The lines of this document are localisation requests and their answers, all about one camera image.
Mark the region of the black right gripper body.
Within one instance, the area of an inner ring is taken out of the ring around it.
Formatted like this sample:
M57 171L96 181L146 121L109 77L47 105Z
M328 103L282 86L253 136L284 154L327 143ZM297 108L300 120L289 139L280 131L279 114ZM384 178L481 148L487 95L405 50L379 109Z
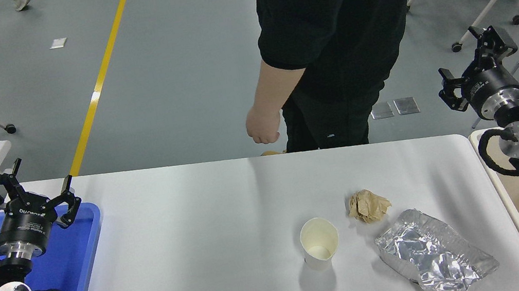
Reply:
M519 83L499 63L468 67L461 80L463 110L473 109L482 120L493 119L498 112L519 106Z

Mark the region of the person's right hand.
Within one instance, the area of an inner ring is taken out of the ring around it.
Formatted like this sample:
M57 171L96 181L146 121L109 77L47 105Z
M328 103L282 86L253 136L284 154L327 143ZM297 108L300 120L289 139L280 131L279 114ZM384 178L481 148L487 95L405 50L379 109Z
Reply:
M280 110L263 109L252 106L246 117L246 130L248 137L256 144L271 144L278 141L280 123Z

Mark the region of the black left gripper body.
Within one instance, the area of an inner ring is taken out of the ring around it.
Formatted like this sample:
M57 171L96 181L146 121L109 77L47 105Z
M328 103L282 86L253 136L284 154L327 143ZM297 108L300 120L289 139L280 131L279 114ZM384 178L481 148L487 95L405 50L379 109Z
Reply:
M57 220L55 209L43 209L38 202L29 205L21 200L10 201L0 229L0 251L3 246L17 242L33 245L47 244L52 224Z

